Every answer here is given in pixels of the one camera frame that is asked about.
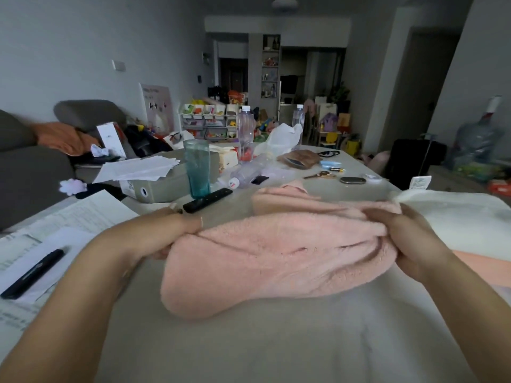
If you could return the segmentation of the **person's left hand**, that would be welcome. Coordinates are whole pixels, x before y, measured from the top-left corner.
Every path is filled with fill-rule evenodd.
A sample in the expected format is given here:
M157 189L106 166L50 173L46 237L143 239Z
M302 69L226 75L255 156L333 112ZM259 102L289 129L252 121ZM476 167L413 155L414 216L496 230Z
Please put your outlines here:
M148 213L130 221L128 252L138 259L151 257L163 247L186 235L199 232L202 217L174 212L169 208Z

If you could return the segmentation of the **pink fluffy towel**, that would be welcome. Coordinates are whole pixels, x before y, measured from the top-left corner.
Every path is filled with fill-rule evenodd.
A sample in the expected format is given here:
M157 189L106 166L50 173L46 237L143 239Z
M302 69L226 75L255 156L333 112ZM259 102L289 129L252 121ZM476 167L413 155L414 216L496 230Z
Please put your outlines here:
M249 300L312 298L354 289L397 258L387 228L363 210L401 213L390 201L329 203L298 182L259 189L253 216L171 246L160 297L184 319L204 319Z

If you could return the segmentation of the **person's right forearm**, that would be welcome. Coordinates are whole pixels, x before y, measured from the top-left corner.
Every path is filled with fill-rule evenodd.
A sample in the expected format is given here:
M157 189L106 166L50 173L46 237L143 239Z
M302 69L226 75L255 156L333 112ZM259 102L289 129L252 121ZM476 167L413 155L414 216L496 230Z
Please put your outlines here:
M511 306L452 252L419 261L420 279L480 383L511 383Z

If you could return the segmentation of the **person's left forearm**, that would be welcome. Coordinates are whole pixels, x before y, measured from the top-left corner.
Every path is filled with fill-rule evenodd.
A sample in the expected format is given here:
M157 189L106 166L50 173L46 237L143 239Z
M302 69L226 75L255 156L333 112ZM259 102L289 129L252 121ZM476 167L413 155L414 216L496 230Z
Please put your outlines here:
M93 383L113 306L142 260L128 252L129 223L80 251L0 365L0 383Z

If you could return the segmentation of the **grey storage box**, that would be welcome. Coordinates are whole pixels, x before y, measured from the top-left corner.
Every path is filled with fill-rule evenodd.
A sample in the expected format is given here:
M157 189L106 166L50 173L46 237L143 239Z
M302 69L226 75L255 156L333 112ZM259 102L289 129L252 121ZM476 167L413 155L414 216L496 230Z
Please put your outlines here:
M209 181L211 186L211 184L219 177L219 154L214 152L209 152L209 154L211 160ZM171 169L166 177L160 178L156 181L119 181L122 192L137 199L141 203L148 204L169 203L184 197L185 195L190 195L186 162L184 159L184 148L170 152L160 152L156 154L156 156L176 158L180 160L180 164Z

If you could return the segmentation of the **white fluffy towel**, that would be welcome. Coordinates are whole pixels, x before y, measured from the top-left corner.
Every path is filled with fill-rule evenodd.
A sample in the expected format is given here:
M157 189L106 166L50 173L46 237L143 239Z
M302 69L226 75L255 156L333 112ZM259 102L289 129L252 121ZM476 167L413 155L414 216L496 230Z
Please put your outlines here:
M451 250L511 263L511 206L498 197L413 188L388 199L422 215Z

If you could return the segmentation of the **stack of white papers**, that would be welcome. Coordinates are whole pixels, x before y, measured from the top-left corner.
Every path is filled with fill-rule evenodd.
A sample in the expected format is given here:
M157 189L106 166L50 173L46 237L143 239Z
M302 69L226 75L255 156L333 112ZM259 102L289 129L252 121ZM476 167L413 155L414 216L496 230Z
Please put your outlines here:
M179 159L156 155L146 159L108 162L102 166L93 184L107 181L156 181L166 177L179 164Z

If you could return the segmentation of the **salmon pink cloth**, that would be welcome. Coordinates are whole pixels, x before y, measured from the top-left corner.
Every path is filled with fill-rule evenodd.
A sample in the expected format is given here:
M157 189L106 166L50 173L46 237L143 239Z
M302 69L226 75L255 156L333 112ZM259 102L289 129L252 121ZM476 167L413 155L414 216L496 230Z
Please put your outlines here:
M456 250L453 253L487 283L511 289L511 261Z

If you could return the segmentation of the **printed paper sheets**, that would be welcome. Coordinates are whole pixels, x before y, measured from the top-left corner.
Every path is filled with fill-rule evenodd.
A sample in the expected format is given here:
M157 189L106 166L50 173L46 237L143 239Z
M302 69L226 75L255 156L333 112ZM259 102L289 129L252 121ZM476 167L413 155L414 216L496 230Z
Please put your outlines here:
M0 239L0 293L50 252L57 249L66 252L20 298L0 298L0 362L18 342L86 244L106 229L137 216L137 212L101 191Z

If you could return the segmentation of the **white tissue box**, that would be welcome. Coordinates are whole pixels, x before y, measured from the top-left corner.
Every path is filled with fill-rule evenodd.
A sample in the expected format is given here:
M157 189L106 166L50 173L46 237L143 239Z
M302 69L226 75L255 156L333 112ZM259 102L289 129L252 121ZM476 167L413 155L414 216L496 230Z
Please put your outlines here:
M220 171L236 167L239 164L238 153L235 147L221 147L217 144L210 144L209 151L219 154Z

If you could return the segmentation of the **white carton box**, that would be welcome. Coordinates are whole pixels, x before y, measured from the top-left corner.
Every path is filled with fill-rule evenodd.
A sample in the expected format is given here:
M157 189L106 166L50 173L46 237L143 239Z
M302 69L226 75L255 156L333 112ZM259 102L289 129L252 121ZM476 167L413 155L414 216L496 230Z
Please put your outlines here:
M123 147L123 132L116 122L107 122L97 126L98 134L109 156L126 159L127 155Z

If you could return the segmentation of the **black marker pen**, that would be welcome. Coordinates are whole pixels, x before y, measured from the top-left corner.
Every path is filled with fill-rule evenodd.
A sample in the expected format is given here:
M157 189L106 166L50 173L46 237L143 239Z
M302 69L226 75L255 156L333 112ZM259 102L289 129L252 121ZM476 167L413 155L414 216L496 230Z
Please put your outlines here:
M42 276L44 276L64 256L66 251L57 249L43 257L12 285L5 289L0 297L5 300L16 300L23 296Z

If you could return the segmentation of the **pink poster board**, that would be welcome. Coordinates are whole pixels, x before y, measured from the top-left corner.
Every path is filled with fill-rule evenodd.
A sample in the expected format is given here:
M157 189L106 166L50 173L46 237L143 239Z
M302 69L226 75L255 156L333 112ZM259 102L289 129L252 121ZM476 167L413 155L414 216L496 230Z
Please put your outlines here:
M174 113L170 90L166 86L139 83L147 125L157 134L168 135L174 130Z

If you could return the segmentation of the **white plastic bag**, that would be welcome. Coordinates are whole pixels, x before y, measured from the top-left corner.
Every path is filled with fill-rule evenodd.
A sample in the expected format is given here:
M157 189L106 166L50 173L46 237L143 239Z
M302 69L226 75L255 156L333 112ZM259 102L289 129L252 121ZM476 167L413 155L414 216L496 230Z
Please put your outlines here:
M266 141L255 147L254 155L267 155L270 158L277 158L287 154L301 143L302 135L303 126L301 124L291 127L282 123L270 132Z

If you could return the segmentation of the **tall open shelf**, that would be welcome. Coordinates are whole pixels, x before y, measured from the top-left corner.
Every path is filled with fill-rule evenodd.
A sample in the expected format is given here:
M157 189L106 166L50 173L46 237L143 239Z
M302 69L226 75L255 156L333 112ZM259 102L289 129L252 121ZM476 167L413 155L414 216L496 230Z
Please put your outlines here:
M281 36L263 35L261 97L277 99L279 93L279 66L281 62Z

